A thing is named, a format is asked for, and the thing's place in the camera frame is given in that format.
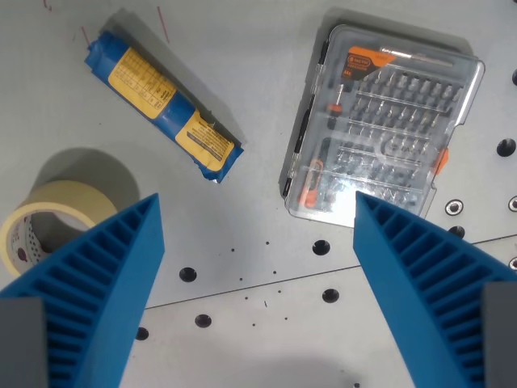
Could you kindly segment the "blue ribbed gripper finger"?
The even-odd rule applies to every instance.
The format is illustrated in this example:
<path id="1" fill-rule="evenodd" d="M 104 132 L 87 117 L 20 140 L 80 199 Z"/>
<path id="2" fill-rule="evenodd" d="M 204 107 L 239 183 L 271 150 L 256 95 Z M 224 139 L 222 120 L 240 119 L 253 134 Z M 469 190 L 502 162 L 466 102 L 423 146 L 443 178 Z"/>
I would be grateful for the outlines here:
<path id="1" fill-rule="evenodd" d="M 515 272 L 396 205 L 355 203 L 353 249 L 414 385 L 484 387 L 482 289 Z"/>
<path id="2" fill-rule="evenodd" d="M 117 387 L 165 253 L 158 194 L 60 248 L 1 291 L 44 307 L 51 387 Z"/>

